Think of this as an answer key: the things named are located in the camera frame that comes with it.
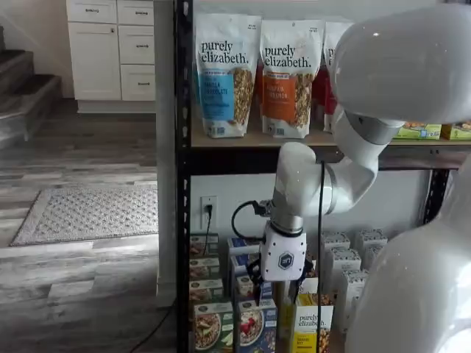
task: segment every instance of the yellow box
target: yellow box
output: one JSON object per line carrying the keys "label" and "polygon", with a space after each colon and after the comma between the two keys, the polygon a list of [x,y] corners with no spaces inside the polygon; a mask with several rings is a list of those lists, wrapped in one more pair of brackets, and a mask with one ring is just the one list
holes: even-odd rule
{"label": "yellow box", "polygon": [[400,128],[395,138],[415,140],[438,140],[440,139],[441,124],[418,124],[405,123]]}
{"label": "yellow box", "polygon": [[471,121],[443,125],[442,136],[448,140],[471,140]]}

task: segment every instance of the product label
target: product label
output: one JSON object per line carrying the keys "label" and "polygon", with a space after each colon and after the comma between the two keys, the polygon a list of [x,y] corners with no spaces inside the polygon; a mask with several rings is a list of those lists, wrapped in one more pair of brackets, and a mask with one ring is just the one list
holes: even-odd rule
{"label": "product label", "polygon": [[228,70],[206,70],[199,75],[200,98],[205,117],[230,121],[234,116],[234,78]]}
{"label": "product label", "polygon": [[263,115],[294,123],[296,79],[269,72],[263,78]]}

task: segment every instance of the metal shelf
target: metal shelf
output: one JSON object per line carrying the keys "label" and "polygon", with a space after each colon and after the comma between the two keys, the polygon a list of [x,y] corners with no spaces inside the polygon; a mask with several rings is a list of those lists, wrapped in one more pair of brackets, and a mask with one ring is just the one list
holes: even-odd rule
{"label": "metal shelf", "polygon": [[[343,157],[333,136],[314,124],[302,140],[279,139],[262,133],[260,118],[249,120],[243,138],[209,138],[198,118],[192,122],[188,167],[191,175],[274,173],[280,147],[288,141],[310,146],[317,160],[336,163]],[[458,169],[471,152],[471,141],[393,140],[380,155],[381,170]]]}

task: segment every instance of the kitchen cabinet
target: kitchen cabinet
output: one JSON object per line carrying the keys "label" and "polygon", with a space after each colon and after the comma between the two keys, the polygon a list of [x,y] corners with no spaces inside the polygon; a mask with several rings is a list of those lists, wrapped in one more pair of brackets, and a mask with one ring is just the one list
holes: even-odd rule
{"label": "kitchen cabinet", "polygon": [[117,26],[70,23],[68,29],[75,98],[121,99]]}

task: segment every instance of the cabinet drawer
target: cabinet drawer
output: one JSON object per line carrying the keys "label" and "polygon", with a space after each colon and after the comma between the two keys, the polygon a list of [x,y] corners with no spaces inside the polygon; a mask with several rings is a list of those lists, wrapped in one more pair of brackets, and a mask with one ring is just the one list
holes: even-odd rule
{"label": "cabinet drawer", "polygon": [[155,67],[153,65],[121,65],[123,101],[155,100]]}
{"label": "cabinet drawer", "polygon": [[67,0],[67,16],[70,22],[117,22],[116,0]]}
{"label": "cabinet drawer", "polygon": [[118,22],[154,26],[154,2],[118,0]]}
{"label": "cabinet drawer", "polygon": [[121,64],[154,64],[154,27],[119,26]]}

